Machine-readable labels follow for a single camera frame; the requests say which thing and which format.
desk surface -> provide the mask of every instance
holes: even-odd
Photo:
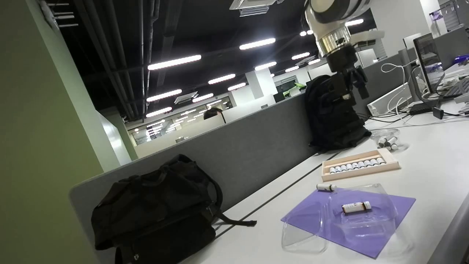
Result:
[[[316,166],[331,157],[310,157],[272,184],[243,200],[228,216],[258,220],[256,228],[231,228],[200,252],[183,264],[310,264],[310,263],[428,263],[438,242],[448,229],[452,217],[469,191],[469,119],[436,120],[430,115],[403,119],[392,125],[367,122],[367,128],[400,128],[400,140],[410,148],[394,154],[401,170],[334,182],[338,186],[360,186],[381,184],[388,194],[416,198],[398,229],[407,229],[413,250],[400,258],[386,257],[386,248],[378,260],[366,258],[335,244],[326,244],[319,254],[285,252],[281,248],[282,223],[294,206],[303,201],[321,182]],[[373,150],[372,141],[340,153],[340,156]]]

black ceiling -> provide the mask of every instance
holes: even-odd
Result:
[[[51,9],[76,15],[74,21],[57,22],[79,24],[61,28],[61,32],[95,107],[117,107],[127,120],[137,120],[151,110],[177,109],[174,98],[146,104],[148,96],[173,88],[219,96],[228,85],[244,81],[244,74],[255,65],[277,60],[271,71],[279,74],[294,65],[293,54],[316,54],[313,38],[299,37],[307,30],[303,0],[284,0],[271,6],[266,15],[250,18],[228,10],[230,5],[231,0],[73,0],[70,6]],[[277,43],[238,50],[243,43],[266,37],[275,37]],[[149,72],[146,82],[148,63],[189,54],[202,54],[202,60]],[[225,74],[237,78],[219,85],[206,84]]]

computer monitor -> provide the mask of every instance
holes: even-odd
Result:
[[[444,69],[441,59],[430,34],[422,35],[413,40],[416,56],[422,66],[423,81],[430,93],[436,93],[436,88],[444,78]]]

wooden block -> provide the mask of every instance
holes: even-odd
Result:
[[[359,162],[372,160],[372,159],[382,159],[384,164],[364,167],[364,169],[356,169],[356,170],[347,170],[347,172],[340,172],[340,173],[329,172],[329,169],[337,167],[337,166],[359,163]],[[363,175],[381,173],[381,172],[398,170],[398,169],[400,169],[400,166],[398,166],[398,162],[394,159],[394,156],[388,150],[379,148],[379,150],[369,151],[369,153],[362,153],[362,154],[356,154],[356,156],[348,156],[348,157],[341,157],[341,159],[323,162],[321,175],[322,175],[323,182],[329,182],[329,181],[357,178],[357,176],[363,176]]]

black backpack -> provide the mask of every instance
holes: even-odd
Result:
[[[158,170],[115,182],[92,211],[95,250],[115,247],[115,264],[173,264],[215,239],[219,186],[194,162],[177,156]]]
[[[332,78],[322,75],[307,82],[304,98],[310,145],[319,153],[356,147],[370,137],[350,100],[344,100],[334,88]]]

